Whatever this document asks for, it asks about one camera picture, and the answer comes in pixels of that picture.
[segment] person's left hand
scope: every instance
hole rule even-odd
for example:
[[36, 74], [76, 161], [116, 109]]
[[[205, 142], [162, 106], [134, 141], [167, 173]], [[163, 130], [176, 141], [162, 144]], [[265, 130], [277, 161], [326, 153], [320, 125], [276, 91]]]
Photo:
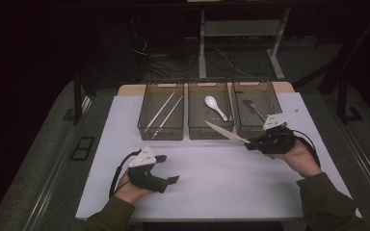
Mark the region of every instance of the person's left hand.
[[119, 179], [119, 184], [117, 185], [118, 190], [114, 193], [115, 197], [118, 197], [130, 204], [134, 204], [141, 197], [150, 193], [154, 193], [154, 191], [141, 189], [131, 184], [127, 172], [128, 170], [124, 172]]

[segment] hand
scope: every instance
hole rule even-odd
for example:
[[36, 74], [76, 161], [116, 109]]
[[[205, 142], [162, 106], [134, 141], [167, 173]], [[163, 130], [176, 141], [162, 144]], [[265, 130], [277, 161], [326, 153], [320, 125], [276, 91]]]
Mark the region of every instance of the hand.
[[114, 193], [115, 197], [118, 197], [130, 204], [134, 204], [141, 197], [154, 193], [153, 191], [141, 189], [131, 184], [127, 172], [128, 170], [124, 172], [122, 177], [119, 179], [119, 184], [117, 185], [118, 190]]
[[296, 140], [294, 147], [286, 154], [268, 154], [265, 156], [285, 161], [287, 165], [304, 178], [323, 172], [318, 167], [305, 145], [298, 140]]

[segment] dark background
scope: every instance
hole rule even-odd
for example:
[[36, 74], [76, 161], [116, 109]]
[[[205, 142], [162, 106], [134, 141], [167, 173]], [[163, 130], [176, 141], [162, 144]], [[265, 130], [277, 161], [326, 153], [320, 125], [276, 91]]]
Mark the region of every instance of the dark background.
[[[285, 36], [344, 39], [360, 30], [363, 5], [294, 7]], [[268, 13], [279, 10], [269, 8]], [[198, 37], [199, 11], [142, 11], [133, 27], [126, 13], [64, 14], [50, 1], [0, 1], [0, 201], [54, 100], [75, 73], [88, 94], [136, 83], [142, 62], [131, 52], [133, 35], [183, 59], [184, 38]], [[246, 19], [251, 11], [215, 11], [212, 19]], [[370, 36], [352, 60], [348, 76], [370, 104]]]

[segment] metal knife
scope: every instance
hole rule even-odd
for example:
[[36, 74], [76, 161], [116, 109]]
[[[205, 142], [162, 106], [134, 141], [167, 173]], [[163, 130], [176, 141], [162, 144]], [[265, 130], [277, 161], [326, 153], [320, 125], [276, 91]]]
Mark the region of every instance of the metal knife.
[[224, 128], [218, 126], [218, 125], [210, 123], [206, 120], [205, 120], [205, 122], [209, 125], [209, 127], [213, 128], [213, 130], [219, 132], [220, 134], [224, 135], [225, 137], [227, 137], [231, 140], [238, 140], [238, 141], [242, 141], [244, 143], [251, 143], [250, 141], [248, 141], [246, 139], [243, 139], [243, 138], [239, 137], [238, 135], [233, 134], [233, 133], [227, 131], [226, 129], [224, 129]]

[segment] metal spoon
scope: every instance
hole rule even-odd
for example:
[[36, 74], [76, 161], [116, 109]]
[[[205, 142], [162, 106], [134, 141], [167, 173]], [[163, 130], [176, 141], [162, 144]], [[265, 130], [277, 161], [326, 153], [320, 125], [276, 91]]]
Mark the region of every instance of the metal spoon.
[[206, 96], [205, 97], [205, 103], [209, 108], [218, 112], [219, 115], [221, 115], [221, 117], [224, 121], [227, 121], [226, 115], [221, 111], [221, 109], [219, 109], [218, 104], [216, 103], [216, 100], [215, 100], [214, 97], [212, 97], [210, 95]]
[[249, 99], [245, 99], [243, 100], [243, 102], [245, 102], [247, 105], [251, 106], [252, 108], [254, 108], [257, 113], [260, 115], [260, 117], [262, 117], [263, 121], [266, 121], [266, 118], [263, 117], [263, 115], [256, 109], [256, 107], [254, 106], [254, 102], [249, 100]]

